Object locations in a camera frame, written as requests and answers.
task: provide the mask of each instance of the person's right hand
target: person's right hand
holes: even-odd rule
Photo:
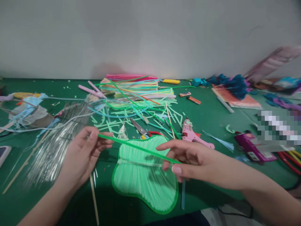
[[[166,157],[184,164],[174,164],[172,172],[179,182],[193,178],[232,190],[251,189],[264,175],[246,164],[230,158],[197,142],[171,140],[157,147],[158,151],[170,148]],[[170,167],[164,161],[163,170]]]

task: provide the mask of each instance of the tassel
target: tassel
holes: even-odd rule
[[[122,140],[128,140],[128,136],[125,134],[125,126],[124,123],[122,125],[122,127],[120,128],[119,132],[118,132],[118,139],[122,139]]]
[[[145,116],[143,116],[143,115],[141,115],[141,116],[144,119],[144,121],[145,121],[146,124],[148,124],[150,122]]]
[[[214,138],[215,140],[217,140],[218,142],[220,142],[221,144],[223,144],[226,148],[228,148],[232,153],[234,152],[234,145],[232,143],[229,143],[229,142],[226,142],[226,141],[223,141],[221,139],[218,139],[214,136],[212,136],[211,134],[209,133],[206,133],[204,130],[203,132],[207,135],[207,136],[210,136],[212,138]]]

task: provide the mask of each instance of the red cable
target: red cable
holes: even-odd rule
[[[286,152],[282,152],[282,154],[284,154],[286,158],[289,158],[289,160],[291,160],[296,166],[298,166],[299,168],[301,168],[300,163],[298,163],[292,156],[290,156]]]
[[[294,171],[296,174],[298,174],[299,176],[301,176],[301,173],[295,169],[288,161],[287,159],[284,157],[284,155],[282,154],[282,152],[277,152],[277,154],[279,155],[280,159],[292,170]]]

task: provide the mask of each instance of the red scissors handle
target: red scissors handle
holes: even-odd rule
[[[162,133],[160,132],[157,132],[157,131],[148,131],[148,136],[151,137],[152,134],[156,134],[156,135],[161,135],[161,136],[164,136]]]

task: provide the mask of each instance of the glue gun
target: glue gun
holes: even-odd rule
[[[203,145],[205,145],[209,148],[214,149],[214,144],[207,143],[206,141],[203,141],[200,138],[200,134],[195,133],[192,130],[192,123],[190,122],[188,117],[186,117],[186,119],[184,120],[182,134],[183,134],[182,140],[190,141],[190,142],[199,142],[199,143],[201,143],[201,144],[203,144]]]

